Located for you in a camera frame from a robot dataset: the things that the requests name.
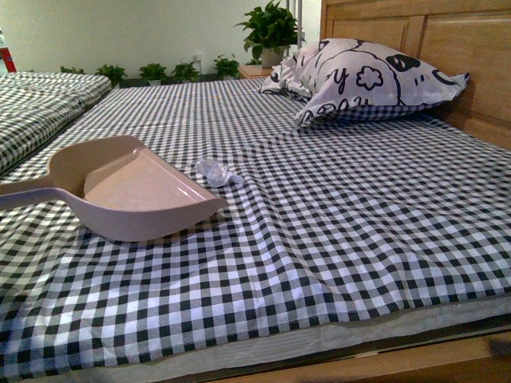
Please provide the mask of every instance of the potted plant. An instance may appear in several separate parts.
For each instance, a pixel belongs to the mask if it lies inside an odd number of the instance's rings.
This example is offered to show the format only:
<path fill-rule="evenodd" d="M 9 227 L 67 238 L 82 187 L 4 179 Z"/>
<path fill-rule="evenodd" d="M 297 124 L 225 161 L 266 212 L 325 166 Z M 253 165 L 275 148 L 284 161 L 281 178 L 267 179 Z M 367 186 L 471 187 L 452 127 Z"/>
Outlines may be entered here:
<path fill-rule="evenodd" d="M 161 66 L 161 64 L 147 64 L 146 66 L 141 66 L 141 77 L 146 80 L 151 86 L 161 85 L 161 81 L 166 79 L 165 75 L 166 66 Z"/>
<path fill-rule="evenodd" d="M 232 60 L 230 58 L 222 57 L 223 54 L 213 60 L 215 62 L 216 75 L 224 80 L 232 80 L 234 78 L 238 78 L 240 75 L 238 72 L 240 63 L 235 60 L 233 53 L 231 53 L 231 55 Z"/>
<path fill-rule="evenodd" d="M 261 65 L 261 60 L 259 58 L 252 58 L 247 64 L 245 65 Z"/>
<path fill-rule="evenodd" d="M 112 88 L 118 88 L 122 77 L 126 76 L 126 69 L 121 68 L 118 65 L 106 65 L 104 64 L 101 68 L 97 69 L 95 74 L 107 76 L 112 82 Z"/>
<path fill-rule="evenodd" d="M 244 16 L 248 16 L 247 22 L 241 22 L 238 26 L 244 26 L 244 30 L 252 30 L 245 38 L 245 51 L 252 48 L 252 56 L 255 59 L 261 57 L 263 68 L 271 68 L 282 60 L 283 51 L 291 44 L 296 44 L 298 34 L 296 19 L 291 12 L 279 6 L 271 0 L 264 9 L 260 6 L 254 8 Z"/>
<path fill-rule="evenodd" d="M 85 74 L 82 68 L 76 69 L 74 66 L 71 68 L 66 68 L 65 66 L 61 66 L 61 73 L 74 73 L 74 74 Z"/>
<path fill-rule="evenodd" d="M 193 67 L 193 62 L 185 62 L 176 65 L 172 71 L 172 76 L 180 82 L 195 82 L 199 80 L 200 72 Z"/>

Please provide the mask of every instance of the plastic bag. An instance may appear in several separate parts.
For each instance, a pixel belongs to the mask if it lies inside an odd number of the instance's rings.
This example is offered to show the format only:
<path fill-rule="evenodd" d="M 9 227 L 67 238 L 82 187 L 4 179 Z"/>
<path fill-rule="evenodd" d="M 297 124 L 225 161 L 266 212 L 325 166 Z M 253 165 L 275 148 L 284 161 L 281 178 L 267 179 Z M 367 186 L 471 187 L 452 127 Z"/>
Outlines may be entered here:
<path fill-rule="evenodd" d="M 214 188 L 225 186 L 231 181 L 236 184 L 243 184 L 245 182 L 242 177 L 230 172 L 227 166 L 222 166 L 214 160 L 198 160 L 195 169 L 199 174 L 205 176 L 208 179 L 209 185 Z"/>

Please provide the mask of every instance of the checkered bed sheet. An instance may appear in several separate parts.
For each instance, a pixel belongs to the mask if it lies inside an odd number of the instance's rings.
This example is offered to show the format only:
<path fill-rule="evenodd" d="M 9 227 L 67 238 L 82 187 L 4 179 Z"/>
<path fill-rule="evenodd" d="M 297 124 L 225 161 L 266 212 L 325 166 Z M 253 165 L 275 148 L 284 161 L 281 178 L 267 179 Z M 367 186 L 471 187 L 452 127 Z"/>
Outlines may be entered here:
<path fill-rule="evenodd" d="M 3 176 L 77 141 L 137 136 L 246 180 L 163 239 L 113 242 L 61 202 L 0 211 L 0 375 L 141 363 L 411 307 L 511 292 L 511 153 L 420 115 L 295 130 L 260 80 L 113 90 Z"/>
<path fill-rule="evenodd" d="M 110 89 L 110 80 L 103 76 L 1 75 L 0 173 L 44 144 Z"/>

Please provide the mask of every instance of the pink dustpan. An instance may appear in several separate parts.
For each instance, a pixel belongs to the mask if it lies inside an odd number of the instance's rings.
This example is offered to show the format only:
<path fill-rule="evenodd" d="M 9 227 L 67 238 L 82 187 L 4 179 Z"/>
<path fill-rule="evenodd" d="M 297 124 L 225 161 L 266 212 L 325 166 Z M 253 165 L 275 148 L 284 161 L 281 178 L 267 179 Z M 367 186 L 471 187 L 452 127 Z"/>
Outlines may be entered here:
<path fill-rule="evenodd" d="M 0 185 L 0 210 L 61 199 L 99 235 L 143 241 L 183 230 L 228 206 L 132 136 L 63 148 L 50 158 L 48 170 L 36 180 Z"/>

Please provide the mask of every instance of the cartoon print pillowcase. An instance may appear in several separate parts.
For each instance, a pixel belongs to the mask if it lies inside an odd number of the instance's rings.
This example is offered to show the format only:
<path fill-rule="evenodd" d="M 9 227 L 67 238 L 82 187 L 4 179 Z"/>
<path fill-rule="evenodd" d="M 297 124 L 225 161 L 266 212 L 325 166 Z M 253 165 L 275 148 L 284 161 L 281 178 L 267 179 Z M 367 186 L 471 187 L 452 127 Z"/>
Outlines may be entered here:
<path fill-rule="evenodd" d="M 296 116 L 297 126 L 304 126 L 331 113 L 375 120 L 432 108 L 453 100 L 468 80 L 468 73 L 448 77 L 383 45 L 332 38 L 282 61 L 259 91 L 308 101 Z"/>

